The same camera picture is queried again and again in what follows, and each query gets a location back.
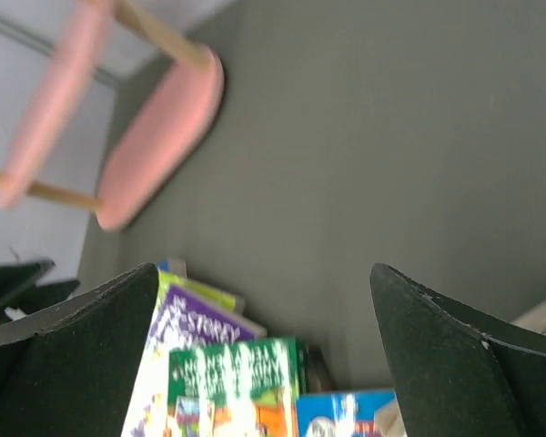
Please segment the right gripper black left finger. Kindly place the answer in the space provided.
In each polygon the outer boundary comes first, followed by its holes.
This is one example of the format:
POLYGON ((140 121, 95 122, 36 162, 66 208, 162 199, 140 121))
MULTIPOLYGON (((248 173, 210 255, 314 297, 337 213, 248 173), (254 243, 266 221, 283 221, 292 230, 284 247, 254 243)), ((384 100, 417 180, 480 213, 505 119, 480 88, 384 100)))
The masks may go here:
POLYGON ((118 436, 156 305, 158 270, 0 326, 1 436, 118 436))

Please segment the blue 91-Storey Treehouse book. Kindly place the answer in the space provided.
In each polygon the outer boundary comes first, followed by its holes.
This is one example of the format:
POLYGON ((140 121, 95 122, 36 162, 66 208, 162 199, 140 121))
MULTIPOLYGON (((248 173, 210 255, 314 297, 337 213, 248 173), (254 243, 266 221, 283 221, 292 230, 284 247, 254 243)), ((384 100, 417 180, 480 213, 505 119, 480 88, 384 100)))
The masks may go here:
POLYGON ((157 263, 159 270, 179 276, 181 278, 187 277, 187 264, 180 258, 166 258, 157 263))

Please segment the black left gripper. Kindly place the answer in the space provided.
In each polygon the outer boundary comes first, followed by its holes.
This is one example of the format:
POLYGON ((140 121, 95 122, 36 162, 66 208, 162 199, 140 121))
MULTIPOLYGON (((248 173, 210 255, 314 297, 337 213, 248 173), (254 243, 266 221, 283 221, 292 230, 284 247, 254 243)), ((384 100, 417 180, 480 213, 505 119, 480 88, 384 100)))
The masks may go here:
POLYGON ((55 265, 49 258, 0 264, 0 325, 15 319, 8 309, 30 315, 71 296, 80 285, 78 278, 38 283, 55 265))

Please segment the purple 52-Storey Treehouse book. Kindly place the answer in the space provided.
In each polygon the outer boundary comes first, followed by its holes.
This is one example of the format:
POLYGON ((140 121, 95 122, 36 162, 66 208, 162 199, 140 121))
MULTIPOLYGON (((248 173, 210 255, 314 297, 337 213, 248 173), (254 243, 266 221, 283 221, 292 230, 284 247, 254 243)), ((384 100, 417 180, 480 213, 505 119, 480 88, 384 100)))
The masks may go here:
POLYGON ((267 330, 242 313, 171 286, 154 309, 121 434, 158 436, 166 413, 169 353, 265 337, 267 330))

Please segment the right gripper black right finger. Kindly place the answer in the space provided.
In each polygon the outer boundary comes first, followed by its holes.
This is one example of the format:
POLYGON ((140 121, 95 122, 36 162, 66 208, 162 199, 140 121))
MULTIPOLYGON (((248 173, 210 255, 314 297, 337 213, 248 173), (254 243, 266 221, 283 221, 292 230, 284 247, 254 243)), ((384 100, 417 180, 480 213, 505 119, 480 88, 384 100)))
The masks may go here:
POLYGON ((409 436, 546 436, 546 335, 386 264, 370 288, 409 436))

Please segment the green 104-Storey Treehouse book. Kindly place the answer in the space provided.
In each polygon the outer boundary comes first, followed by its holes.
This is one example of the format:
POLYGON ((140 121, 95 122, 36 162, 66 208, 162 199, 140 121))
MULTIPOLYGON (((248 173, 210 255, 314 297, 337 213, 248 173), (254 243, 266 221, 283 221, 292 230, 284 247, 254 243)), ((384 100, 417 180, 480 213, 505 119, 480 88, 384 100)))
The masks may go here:
POLYGON ((307 346, 288 337, 172 351, 164 434, 297 436, 307 359, 307 346))

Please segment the lime 65-Storey Treehouse book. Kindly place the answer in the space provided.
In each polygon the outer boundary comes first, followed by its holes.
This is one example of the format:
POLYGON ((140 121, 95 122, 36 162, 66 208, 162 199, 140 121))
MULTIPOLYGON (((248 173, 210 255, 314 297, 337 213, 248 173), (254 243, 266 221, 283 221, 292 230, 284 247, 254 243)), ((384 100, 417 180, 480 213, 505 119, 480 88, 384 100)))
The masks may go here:
POLYGON ((163 270, 158 272, 157 308, 164 303, 167 292, 171 286, 182 287, 190 292, 209 300, 213 300, 222 308, 236 313, 242 313, 245 309, 245 300, 231 292, 217 289, 194 279, 179 277, 163 270))

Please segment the dark Tale of Two Cities book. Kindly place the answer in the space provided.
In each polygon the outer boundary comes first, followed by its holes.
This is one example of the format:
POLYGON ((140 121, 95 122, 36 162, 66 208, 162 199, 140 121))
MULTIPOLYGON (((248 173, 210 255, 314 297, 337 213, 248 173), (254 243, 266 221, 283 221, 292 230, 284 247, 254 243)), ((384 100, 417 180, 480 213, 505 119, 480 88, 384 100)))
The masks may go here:
POLYGON ((308 345, 306 348, 306 364, 309 393, 326 393, 337 389, 335 379, 330 373, 329 366, 317 345, 308 345))

